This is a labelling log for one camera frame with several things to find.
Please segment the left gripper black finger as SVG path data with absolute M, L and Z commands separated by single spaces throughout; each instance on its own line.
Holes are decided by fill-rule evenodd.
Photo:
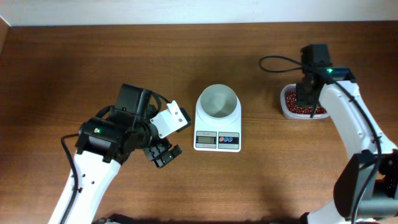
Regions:
M 153 142 L 149 147 L 144 148 L 144 154 L 149 161 L 154 161 L 159 158 L 164 152 L 168 151 L 172 147 L 172 144 L 169 142 L 167 138 L 158 139 L 156 142 Z
M 163 168 L 176 157 L 182 153 L 179 145 L 174 146 L 172 149 L 162 152 L 156 159 L 155 164 L 158 169 Z

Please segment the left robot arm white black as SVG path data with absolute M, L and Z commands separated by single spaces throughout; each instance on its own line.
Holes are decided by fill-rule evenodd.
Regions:
M 123 84 L 115 105 L 100 110 L 75 134 L 76 153 L 64 151 L 71 171 L 50 223 L 91 223 L 121 166 L 136 149 L 156 168 L 181 154 L 167 136 L 192 123 L 184 108 L 153 91 Z

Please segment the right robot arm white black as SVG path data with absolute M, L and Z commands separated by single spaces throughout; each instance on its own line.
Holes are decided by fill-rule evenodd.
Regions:
M 377 223 L 396 217 L 397 146 L 367 109 L 356 78 L 349 68 L 333 66 L 325 44 L 303 47 L 300 58 L 304 77 L 297 101 L 326 109 L 349 159 L 333 200 L 304 213 L 301 223 Z

